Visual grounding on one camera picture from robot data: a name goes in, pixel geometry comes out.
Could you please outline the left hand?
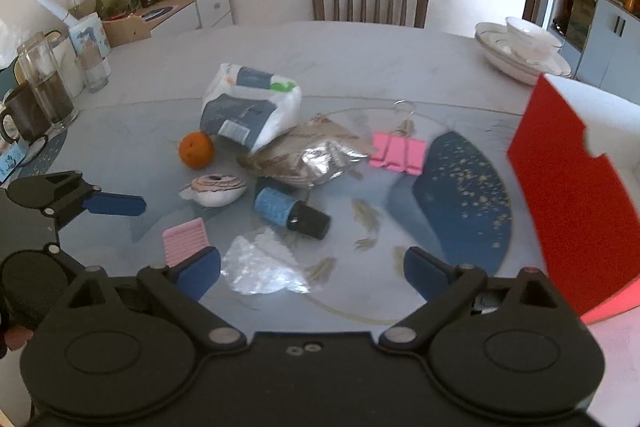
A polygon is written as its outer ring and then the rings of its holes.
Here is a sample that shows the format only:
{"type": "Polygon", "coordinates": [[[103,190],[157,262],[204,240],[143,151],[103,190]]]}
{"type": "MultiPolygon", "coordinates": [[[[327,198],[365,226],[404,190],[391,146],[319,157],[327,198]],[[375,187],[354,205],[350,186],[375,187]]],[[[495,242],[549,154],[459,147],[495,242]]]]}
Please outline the left hand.
{"type": "Polygon", "coordinates": [[[0,359],[10,351],[23,348],[34,335],[34,322],[29,315],[1,309],[0,359]]]}

